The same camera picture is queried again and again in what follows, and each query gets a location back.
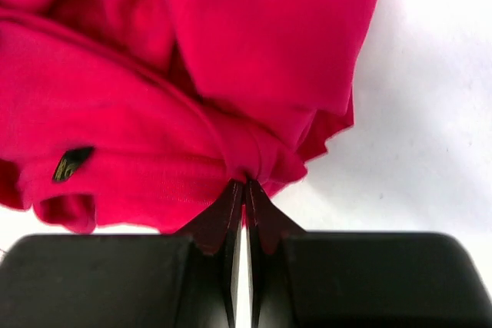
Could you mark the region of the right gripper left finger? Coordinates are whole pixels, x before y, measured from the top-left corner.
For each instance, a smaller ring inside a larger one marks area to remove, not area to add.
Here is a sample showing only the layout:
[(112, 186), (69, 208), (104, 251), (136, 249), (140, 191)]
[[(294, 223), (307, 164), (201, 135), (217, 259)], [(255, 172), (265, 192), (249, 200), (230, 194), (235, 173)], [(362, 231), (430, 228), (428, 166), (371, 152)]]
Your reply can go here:
[(170, 235), (29, 235), (1, 264), (3, 327), (233, 327), (241, 183)]

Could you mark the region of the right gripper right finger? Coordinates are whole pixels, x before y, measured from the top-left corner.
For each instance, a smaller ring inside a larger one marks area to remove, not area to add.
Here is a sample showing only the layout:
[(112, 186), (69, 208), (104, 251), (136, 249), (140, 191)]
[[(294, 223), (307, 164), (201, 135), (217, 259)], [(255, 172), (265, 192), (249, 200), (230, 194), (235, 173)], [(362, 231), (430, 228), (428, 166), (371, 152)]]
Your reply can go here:
[(244, 190), (254, 327), (489, 327), (462, 245), (440, 233), (307, 231)]

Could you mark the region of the red t-shirt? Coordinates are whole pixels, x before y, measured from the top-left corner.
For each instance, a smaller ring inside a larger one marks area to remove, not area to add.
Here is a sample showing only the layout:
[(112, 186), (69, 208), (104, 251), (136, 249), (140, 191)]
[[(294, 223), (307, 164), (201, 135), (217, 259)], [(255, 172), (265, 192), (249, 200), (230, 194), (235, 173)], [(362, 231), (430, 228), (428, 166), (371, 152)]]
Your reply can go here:
[(76, 233), (270, 195), (354, 123), (377, 0), (1, 0), (1, 203)]

